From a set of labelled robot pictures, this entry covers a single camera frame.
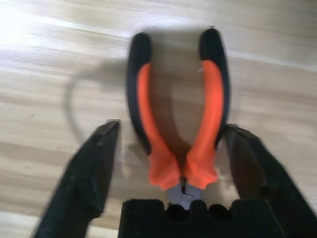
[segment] pliers jaw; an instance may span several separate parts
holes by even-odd
[[[202,33],[199,53],[204,69],[205,109],[195,143],[187,154],[184,172],[181,172],[175,155],[156,127],[151,110],[151,39],[147,34],[139,33],[132,40],[127,71],[129,112],[151,163],[150,183],[159,185],[163,190],[181,191],[179,179],[182,175],[186,177],[189,186],[197,189],[205,189],[209,183],[218,179],[213,158],[228,116],[229,74],[220,33],[216,29],[211,28]],[[179,196],[185,200],[191,199],[188,194]]]
[[[194,187],[188,183],[185,186],[178,185],[166,190],[166,194],[170,200],[170,204],[179,204],[185,210],[189,210],[192,201],[202,199],[202,189]]]

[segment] pliers handle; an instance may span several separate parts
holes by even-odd
[[[201,35],[199,52],[204,71],[205,109],[195,143],[187,154],[183,175],[190,185],[205,189],[218,178],[213,158],[228,115],[229,75],[217,30],[211,28]],[[145,33],[137,34],[132,40],[128,61],[127,100],[132,124],[150,159],[150,183],[167,190],[179,184],[182,173],[175,155],[156,126],[151,110],[151,56],[150,37]]]

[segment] wood grain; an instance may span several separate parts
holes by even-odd
[[[130,40],[154,43],[151,99],[171,149],[184,157],[204,106],[198,38],[222,32],[232,84],[229,122],[263,139],[317,208],[317,54],[314,0],[0,1],[0,236],[29,237],[71,155],[108,119],[121,119],[105,214],[89,237],[117,236],[121,204],[165,194],[147,161],[125,99]],[[207,204],[237,197],[228,160]]]

